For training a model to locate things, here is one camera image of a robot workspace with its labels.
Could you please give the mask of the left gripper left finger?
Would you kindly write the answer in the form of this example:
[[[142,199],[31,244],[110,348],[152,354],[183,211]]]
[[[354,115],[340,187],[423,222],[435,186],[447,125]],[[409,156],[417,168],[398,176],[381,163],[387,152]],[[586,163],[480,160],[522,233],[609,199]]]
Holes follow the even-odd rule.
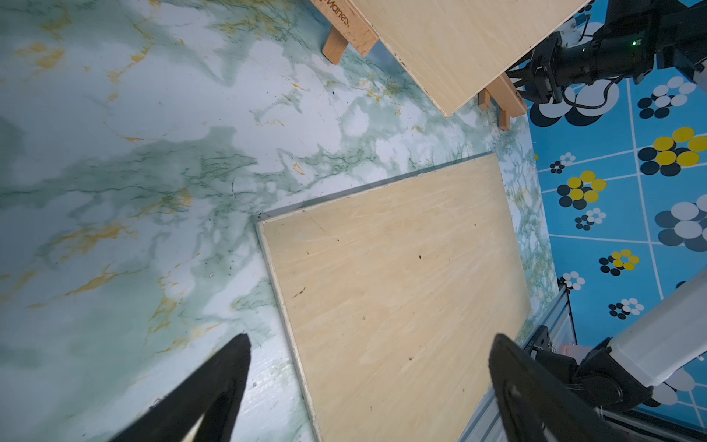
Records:
[[[114,441],[230,441],[247,386],[252,345],[241,333]]]

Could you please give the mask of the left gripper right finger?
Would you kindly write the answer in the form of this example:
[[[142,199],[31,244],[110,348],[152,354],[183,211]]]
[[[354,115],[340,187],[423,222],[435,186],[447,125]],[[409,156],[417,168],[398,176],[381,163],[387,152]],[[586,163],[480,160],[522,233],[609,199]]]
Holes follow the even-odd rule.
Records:
[[[489,355],[495,398],[509,441],[624,441],[548,370],[502,333]]]

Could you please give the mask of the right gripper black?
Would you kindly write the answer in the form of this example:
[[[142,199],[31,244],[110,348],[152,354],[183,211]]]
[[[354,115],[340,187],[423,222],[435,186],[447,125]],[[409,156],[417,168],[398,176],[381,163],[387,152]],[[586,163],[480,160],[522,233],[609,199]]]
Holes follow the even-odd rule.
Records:
[[[653,16],[609,21],[591,41],[574,47],[564,47],[556,31],[506,70],[506,75],[526,101],[558,102],[572,85],[626,78],[641,83],[653,70],[656,44],[657,19]]]

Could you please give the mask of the wooden easel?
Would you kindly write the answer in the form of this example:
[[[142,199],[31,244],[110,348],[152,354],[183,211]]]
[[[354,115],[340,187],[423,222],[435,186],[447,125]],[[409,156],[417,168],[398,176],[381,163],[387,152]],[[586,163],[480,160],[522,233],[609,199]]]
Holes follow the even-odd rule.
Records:
[[[510,131],[512,119],[525,115],[528,110],[526,102],[506,74],[500,75],[481,90],[477,98],[478,106],[482,111],[489,110],[492,101],[496,102],[498,106],[497,125],[504,132]]]
[[[322,54],[339,64],[349,45],[366,57],[379,41],[379,35],[351,1],[311,0],[311,3],[331,24]]]

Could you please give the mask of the plywood board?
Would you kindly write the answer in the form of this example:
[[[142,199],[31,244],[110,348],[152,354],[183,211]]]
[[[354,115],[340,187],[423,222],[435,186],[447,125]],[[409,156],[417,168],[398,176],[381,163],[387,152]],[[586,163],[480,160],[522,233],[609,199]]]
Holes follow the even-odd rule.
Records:
[[[574,16],[581,0],[371,0],[355,7],[446,117]]]
[[[497,157],[257,229],[316,438],[458,440],[530,314]]]

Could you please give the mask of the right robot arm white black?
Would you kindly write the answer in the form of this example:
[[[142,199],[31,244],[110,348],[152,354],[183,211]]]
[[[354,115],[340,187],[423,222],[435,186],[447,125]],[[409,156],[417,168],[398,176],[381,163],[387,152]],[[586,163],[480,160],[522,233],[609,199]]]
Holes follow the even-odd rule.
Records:
[[[706,410],[706,5],[585,1],[509,71],[602,407]]]

